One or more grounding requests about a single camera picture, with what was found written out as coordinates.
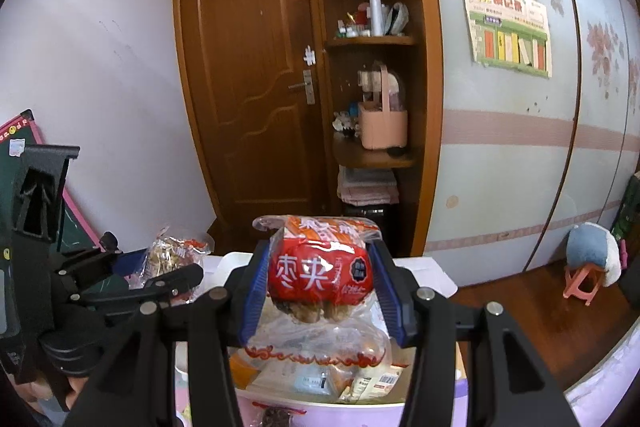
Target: door frame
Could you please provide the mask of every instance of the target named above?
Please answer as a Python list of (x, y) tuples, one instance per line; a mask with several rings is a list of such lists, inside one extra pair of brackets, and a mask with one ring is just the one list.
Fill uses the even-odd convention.
[[(339, 209), (338, 198), (336, 193), (337, 185), (337, 168), (334, 166), (333, 150), (332, 150), (332, 127), (331, 122), (333, 120), (334, 108), (331, 97), (331, 85), (328, 75), (326, 74), (326, 65), (324, 60), (324, 10), (322, 9), (322, 0), (309, 0), (311, 8), (311, 27), (313, 33), (313, 47), (316, 51), (316, 82), (318, 83), (318, 90), (320, 95), (320, 109), (322, 116), (322, 138), (324, 141), (324, 161), (326, 164), (326, 177), (327, 177), (327, 190), (329, 195), (329, 208), (335, 214)], [(178, 55), (178, 69), (180, 71), (180, 83), (182, 84), (182, 94), (184, 96), (184, 105), (187, 110), (187, 118), (189, 120), (189, 126), (191, 128), (191, 136), (193, 137), (193, 143), (198, 155), (198, 161), (200, 163), (200, 169), (204, 177), (207, 192), (213, 205), (213, 210), (216, 213), (217, 227), (222, 227), (223, 230), (229, 228), (229, 223), (226, 221), (224, 214), (220, 208), (220, 200), (216, 192), (213, 179), (209, 172), (209, 166), (207, 165), (206, 156), (204, 154), (204, 148), (202, 145), (202, 135), (198, 128), (198, 122), (194, 110), (193, 98), (191, 96), (191, 89), (189, 86), (189, 79), (187, 75), (186, 61), (184, 58), (184, 43), (182, 40), (182, 20), (180, 16), (180, 0), (173, 0), (174, 10), (174, 30), (175, 30), (175, 47)]]

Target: white fleece fabric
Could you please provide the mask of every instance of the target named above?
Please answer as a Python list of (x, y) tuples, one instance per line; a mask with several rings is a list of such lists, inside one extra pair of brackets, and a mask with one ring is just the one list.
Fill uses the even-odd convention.
[(586, 222), (585, 225), (597, 227), (607, 233), (607, 262), (604, 267), (605, 273), (602, 285), (611, 286), (620, 278), (620, 273), (622, 272), (622, 269), (620, 268), (620, 252), (618, 251), (616, 239), (611, 235), (609, 230), (601, 227), (597, 223)]

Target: shelf unit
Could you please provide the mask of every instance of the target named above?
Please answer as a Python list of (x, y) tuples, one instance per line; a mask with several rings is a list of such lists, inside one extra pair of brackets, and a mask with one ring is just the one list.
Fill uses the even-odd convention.
[[(357, 72), (370, 68), (375, 60), (398, 74), (406, 90), (409, 135), (406, 153), (389, 156), (385, 150), (364, 149), (357, 139), (334, 136), (332, 152), (335, 162), (328, 165), (328, 175), (336, 180), (338, 165), (348, 168), (393, 169), (398, 180), (399, 230), (397, 252), (421, 255), (424, 240), (414, 241), (418, 198), (422, 185), (426, 120), (426, 40), (422, 0), (382, 0), (386, 4), (404, 3), (409, 10), (409, 23), (404, 36), (334, 38), (338, 20), (345, 20), (347, 12), (368, 0), (320, 0), (322, 40), (324, 41), (324, 77), (330, 111), (347, 110), (351, 102), (362, 99)], [(339, 202), (335, 204), (339, 212)]]

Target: wooden floor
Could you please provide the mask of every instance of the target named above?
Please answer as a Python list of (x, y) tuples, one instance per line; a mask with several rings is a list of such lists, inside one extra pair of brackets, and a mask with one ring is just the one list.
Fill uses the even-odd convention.
[(460, 288), (453, 301), (480, 307), (500, 302), (516, 318), (563, 389), (614, 347), (638, 317), (617, 285), (584, 301), (564, 299), (564, 262), (493, 282)]

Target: blue cushion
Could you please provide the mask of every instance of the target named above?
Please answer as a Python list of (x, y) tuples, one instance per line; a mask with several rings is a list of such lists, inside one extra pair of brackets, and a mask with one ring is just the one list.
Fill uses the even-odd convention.
[(566, 244), (566, 263), (571, 269), (586, 263), (604, 268), (607, 264), (607, 232), (586, 223), (572, 229)]

